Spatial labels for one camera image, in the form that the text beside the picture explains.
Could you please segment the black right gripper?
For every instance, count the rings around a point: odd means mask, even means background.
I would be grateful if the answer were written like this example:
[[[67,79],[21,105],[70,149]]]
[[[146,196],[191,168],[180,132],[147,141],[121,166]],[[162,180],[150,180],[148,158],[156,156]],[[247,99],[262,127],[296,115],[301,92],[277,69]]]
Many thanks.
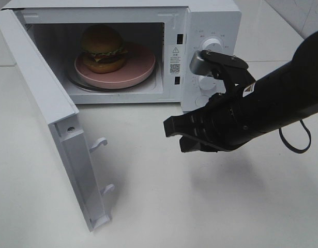
[[[166,137],[184,135],[179,140],[181,152],[233,151],[254,139],[250,119],[241,108],[243,91],[214,94],[205,108],[171,116],[163,122]],[[206,138],[206,144],[187,138]]]

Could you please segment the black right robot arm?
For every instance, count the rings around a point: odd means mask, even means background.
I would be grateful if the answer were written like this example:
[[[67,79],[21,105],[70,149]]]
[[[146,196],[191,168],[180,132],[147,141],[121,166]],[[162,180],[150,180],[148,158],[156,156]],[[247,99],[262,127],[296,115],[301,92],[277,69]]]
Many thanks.
[[[193,74],[222,80],[224,93],[204,107],[163,123],[166,137],[180,135],[182,152],[233,151],[250,140],[318,113],[318,31],[292,60],[259,80],[242,59],[208,50],[195,52]]]

